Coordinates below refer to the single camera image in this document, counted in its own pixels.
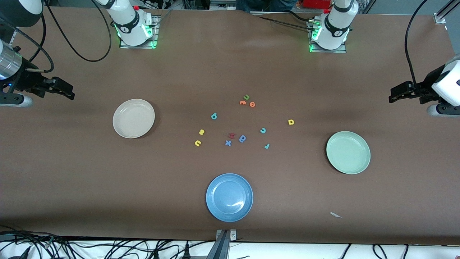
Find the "metal cylinder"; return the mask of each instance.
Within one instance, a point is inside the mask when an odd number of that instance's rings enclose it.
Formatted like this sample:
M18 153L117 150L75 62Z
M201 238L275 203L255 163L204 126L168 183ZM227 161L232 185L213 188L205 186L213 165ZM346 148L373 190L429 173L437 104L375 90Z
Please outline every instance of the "metal cylinder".
M6 42L0 41L0 80L4 80L11 77L19 70L23 58Z

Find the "white plate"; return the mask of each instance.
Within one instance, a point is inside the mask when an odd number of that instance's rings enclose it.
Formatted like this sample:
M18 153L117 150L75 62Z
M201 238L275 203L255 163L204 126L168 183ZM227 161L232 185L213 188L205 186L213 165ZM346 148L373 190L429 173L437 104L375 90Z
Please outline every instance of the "white plate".
M155 121L155 111L150 103L142 99L132 99L116 109L113 126L118 135L133 139L147 133Z

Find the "white floor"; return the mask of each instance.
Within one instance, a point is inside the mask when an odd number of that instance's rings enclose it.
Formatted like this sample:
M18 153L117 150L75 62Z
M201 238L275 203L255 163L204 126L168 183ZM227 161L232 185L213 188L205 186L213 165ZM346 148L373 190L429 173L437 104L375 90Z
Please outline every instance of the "white floor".
M78 241L81 245L95 244L113 244L113 241ZM139 241L133 241L128 245L134 245ZM0 248L3 248L7 243L0 243ZM182 250L185 246L185 241L173 241L170 245L179 245ZM149 241L148 247L153 249L156 241ZM211 249L213 242L201 244L190 249L192 256L207 255ZM7 259L12 256L21 255L24 250L29 247L28 244L10 245L0 252L0 259ZM340 259L346 244L282 244L282 243L239 243L231 244L229 259L240 259L249 256L249 259ZM404 245L382 245L388 259L402 259L404 254ZM103 259L107 252L111 249L110 246L80 248L72 245L76 252L80 253L86 259ZM145 249L146 245L138 246L140 249ZM119 258L128 248L121 248L112 258ZM172 247L168 250L159 253L160 259L169 259L177 253L177 247ZM377 248L377 253L381 258L383 254ZM146 258L147 253L135 251L139 258ZM42 251L43 259L49 259L50 256ZM65 257L63 250L59 251L62 258ZM460 247L441 247L441 246L410 246L406 259L455 259L460 255ZM135 254L123 257L124 259L137 259ZM346 254L346 259L377 259L372 251L372 245L352 245ZM40 259L37 250L32 246L28 259Z

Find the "plate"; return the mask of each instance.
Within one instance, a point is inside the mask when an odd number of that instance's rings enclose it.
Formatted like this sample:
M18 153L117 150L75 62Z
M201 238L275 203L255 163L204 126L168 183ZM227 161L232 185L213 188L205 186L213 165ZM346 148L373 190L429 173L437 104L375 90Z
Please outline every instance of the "plate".
M132 139L147 133L155 121L152 105L142 99L132 99L122 103L112 120L118 135Z
M371 161L366 141L350 131L337 132L329 138L326 154L335 169L345 174L359 174Z
M206 204L218 220L235 222L244 218L251 210L253 190L240 175L222 174L207 188Z

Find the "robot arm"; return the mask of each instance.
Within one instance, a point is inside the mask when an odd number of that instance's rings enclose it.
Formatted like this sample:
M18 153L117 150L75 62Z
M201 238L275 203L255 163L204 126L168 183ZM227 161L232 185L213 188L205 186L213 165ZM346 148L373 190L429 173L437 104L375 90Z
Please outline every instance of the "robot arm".
M327 50L334 50L346 41L350 32L350 24L358 13L359 5L356 0L335 0L330 13L317 17L320 21L318 32L312 40Z
M118 36L130 46L138 46L152 37L152 15L131 6L129 0L96 0L109 12Z
M9 26L30 27L41 17L41 0L2 0L0 1L0 23ZM29 96L14 93L26 91L39 97L46 92L63 95L71 100L75 94L73 86L59 77L51 79L43 76L37 67L23 58L18 51L0 40L0 106L28 107L33 105Z
M445 65L430 72L417 84L406 81L391 89L390 103L401 99L419 98L420 104L438 101L427 108L436 117L460 116L460 54Z

